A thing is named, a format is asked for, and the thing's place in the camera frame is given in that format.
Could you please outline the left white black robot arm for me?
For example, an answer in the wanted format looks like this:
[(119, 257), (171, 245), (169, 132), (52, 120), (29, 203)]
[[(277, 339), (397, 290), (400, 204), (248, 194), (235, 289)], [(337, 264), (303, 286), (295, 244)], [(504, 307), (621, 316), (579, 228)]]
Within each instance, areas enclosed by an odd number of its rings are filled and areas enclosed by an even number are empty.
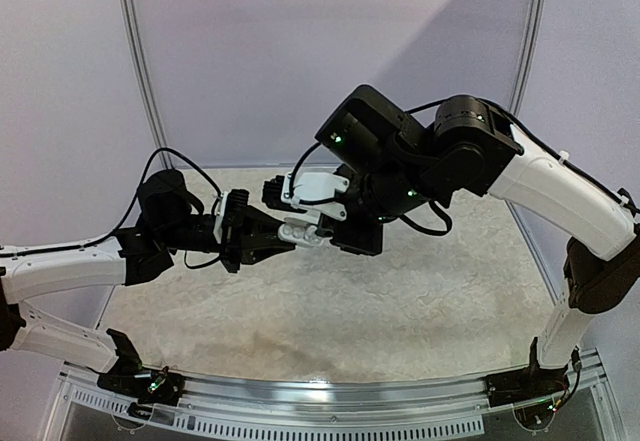
[(108, 374), (128, 395), (148, 387), (148, 373), (126, 334), (91, 330), (29, 304), (45, 294), (93, 286), (134, 286), (170, 269), (176, 252), (213, 255), (230, 273), (294, 250), (282, 221), (255, 208), (249, 193), (221, 194), (212, 211), (192, 194), (182, 172), (151, 175), (137, 189), (135, 226), (103, 240), (51, 245), (1, 255), (1, 348), (58, 358)]

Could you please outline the white oval case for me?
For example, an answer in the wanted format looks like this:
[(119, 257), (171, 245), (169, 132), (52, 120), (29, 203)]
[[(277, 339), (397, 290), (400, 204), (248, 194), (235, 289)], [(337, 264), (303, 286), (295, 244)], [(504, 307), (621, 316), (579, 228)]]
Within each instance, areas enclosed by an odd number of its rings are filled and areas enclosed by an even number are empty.
[(316, 234), (317, 226), (296, 219), (286, 219), (278, 228), (278, 238), (290, 244), (305, 248), (315, 248), (323, 244), (323, 238)]

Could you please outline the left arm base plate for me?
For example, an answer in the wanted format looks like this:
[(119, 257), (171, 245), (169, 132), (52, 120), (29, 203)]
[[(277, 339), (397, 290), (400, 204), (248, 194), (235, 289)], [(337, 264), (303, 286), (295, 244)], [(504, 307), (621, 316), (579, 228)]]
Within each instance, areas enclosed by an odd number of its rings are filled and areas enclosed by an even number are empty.
[(118, 360), (107, 372), (98, 375), (97, 386), (112, 393), (136, 398), (138, 404), (176, 406), (186, 378), (170, 370), (144, 367), (140, 362)]

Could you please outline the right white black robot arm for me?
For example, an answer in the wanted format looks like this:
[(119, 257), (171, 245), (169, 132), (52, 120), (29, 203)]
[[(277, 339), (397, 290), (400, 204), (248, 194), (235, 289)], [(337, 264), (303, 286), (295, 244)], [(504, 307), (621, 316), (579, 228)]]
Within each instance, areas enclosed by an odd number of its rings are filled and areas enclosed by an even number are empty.
[(331, 227), (340, 249), (369, 256), (383, 227), (428, 205), (443, 215), (460, 190), (520, 205), (569, 235), (563, 300), (535, 344), (517, 388), (537, 397), (552, 385), (591, 320), (616, 307), (639, 275), (636, 208), (571, 164), (495, 103), (456, 95), (421, 124), (369, 85), (329, 116), (316, 141), (348, 178), (346, 217)]

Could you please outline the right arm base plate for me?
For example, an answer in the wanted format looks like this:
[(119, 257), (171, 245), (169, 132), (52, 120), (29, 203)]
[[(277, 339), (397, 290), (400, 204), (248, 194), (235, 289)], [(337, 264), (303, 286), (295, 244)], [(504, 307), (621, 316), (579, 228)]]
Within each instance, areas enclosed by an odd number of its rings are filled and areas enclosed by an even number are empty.
[(568, 386), (567, 368), (556, 370), (515, 369), (483, 378), (491, 407), (504, 406), (550, 396)]

